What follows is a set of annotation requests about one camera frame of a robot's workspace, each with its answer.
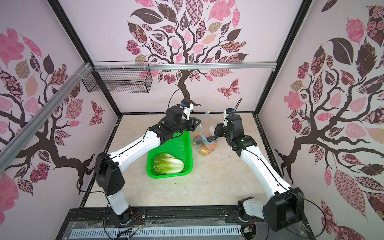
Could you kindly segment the napa cabbage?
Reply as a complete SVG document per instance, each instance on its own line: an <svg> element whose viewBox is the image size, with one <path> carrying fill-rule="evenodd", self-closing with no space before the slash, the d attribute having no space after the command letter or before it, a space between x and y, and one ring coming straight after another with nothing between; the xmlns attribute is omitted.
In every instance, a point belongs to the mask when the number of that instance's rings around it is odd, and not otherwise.
<svg viewBox="0 0 384 240"><path fill-rule="evenodd" d="M177 174L184 169L184 163L170 154L160 154L155 157L153 171L156 175Z"/></svg>

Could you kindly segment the orange small pumpkin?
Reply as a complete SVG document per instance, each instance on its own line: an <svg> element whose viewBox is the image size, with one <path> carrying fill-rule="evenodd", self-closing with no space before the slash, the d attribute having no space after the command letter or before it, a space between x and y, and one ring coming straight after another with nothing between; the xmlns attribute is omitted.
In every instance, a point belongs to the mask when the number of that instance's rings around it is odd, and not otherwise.
<svg viewBox="0 0 384 240"><path fill-rule="evenodd" d="M200 147L198 148L198 150L200 151L200 153L201 153L202 155L208 155L208 154L211 153L211 150L210 150L208 147L206 147L205 145L200 146Z"/></svg>

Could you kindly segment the clear zip top bag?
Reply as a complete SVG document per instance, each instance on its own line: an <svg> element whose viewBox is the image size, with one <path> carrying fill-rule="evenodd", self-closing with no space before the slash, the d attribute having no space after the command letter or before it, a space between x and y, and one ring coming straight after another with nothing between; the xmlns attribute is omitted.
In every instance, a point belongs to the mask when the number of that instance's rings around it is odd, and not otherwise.
<svg viewBox="0 0 384 240"><path fill-rule="evenodd" d="M206 137L209 137L209 136L216 136L214 134L215 132L215 127L217 126L217 124L220 123L220 120L217 119L216 117L214 117L213 115L211 115L211 112L206 112L205 114L203 115L200 115L197 117L198 120L200 120L200 124L198 125L198 127L196 128L196 131L195 131L195 136L198 136L200 135L203 139L203 145L205 145L206 147L209 148L209 143L207 142L207 139ZM202 145L195 145L194 144L194 137L193 137L193 140L192 140L192 145L195 147L195 149L200 153L200 151L198 150L198 148Z"/></svg>

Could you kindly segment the orange carrot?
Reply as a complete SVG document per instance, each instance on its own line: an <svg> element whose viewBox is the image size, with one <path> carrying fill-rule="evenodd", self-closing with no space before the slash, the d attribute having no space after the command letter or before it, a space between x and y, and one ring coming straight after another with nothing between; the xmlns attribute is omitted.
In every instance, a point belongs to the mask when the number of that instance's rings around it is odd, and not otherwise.
<svg viewBox="0 0 384 240"><path fill-rule="evenodd" d="M213 142L213 143L209 144L209 148L214 149L217 146L217 144L218 144L218 142Z"/></svg>

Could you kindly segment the green plastic basket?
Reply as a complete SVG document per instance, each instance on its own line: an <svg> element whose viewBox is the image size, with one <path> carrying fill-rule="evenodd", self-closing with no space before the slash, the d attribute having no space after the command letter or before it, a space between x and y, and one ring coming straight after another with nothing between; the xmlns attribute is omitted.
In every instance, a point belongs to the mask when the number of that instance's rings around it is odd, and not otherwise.
<svg viewBox="0 0 384 240"><path fill-rule="evenodd" d="M190 133L184 132L183 134L175 134L174 139L171 139L163 145L156 147L148 152L147 157L147 174L153 179L180 177L189 174L193 169L193 153L190 139ZM184 169L177 174L156 175L153 171L154 159L160 154L170 154L176 159L184 163Z"/></svg>

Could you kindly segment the dark green cucumber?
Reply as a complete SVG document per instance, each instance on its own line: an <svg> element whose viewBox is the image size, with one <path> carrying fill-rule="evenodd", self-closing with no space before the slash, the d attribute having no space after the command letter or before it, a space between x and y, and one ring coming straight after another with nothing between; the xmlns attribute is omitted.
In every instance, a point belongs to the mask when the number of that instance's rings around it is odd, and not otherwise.
<svg viewBox="0 0 384 240"><path fill-rule="evenodd" d="M217 141L218 137L217 136L209 136L209 137L206 137L206 139L207 139L207 142L210 144L210 143Z"/></svg>

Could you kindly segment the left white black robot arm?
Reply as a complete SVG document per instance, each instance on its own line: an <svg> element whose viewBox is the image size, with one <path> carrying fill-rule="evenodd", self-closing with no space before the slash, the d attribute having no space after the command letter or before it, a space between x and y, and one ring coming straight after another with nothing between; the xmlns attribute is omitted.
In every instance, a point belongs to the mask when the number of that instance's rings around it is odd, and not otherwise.
<svg viewBox="0 0 384 240"><path fill-rule="evenodd" d="M132 218L131 206L123 191L123 172L139 157L173 139L174 134L195 131L201 121L190 117L193 107L186 102L170 107L166 116L142 137L120 150L110 154L102 152L97 156L94 179L103 189L119 224L125 225Z"/></svg>

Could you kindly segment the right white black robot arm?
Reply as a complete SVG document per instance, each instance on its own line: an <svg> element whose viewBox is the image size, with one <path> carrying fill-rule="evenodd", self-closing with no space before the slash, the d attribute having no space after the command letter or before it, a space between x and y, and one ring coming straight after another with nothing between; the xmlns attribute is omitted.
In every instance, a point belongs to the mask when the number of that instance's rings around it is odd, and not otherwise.
<svg viewBox="0 0 384 240"><path fill-rule="evenodd" d="M268 197L262 204L254 198L240 201L246 215L263 219L268 227L277 232L302 221L304 194L293 189L263 156L256 141L245 135L240 115L225 113L224 121L217 124L215 136L225 138L231 149L249 166L258 178Z"/></svg>

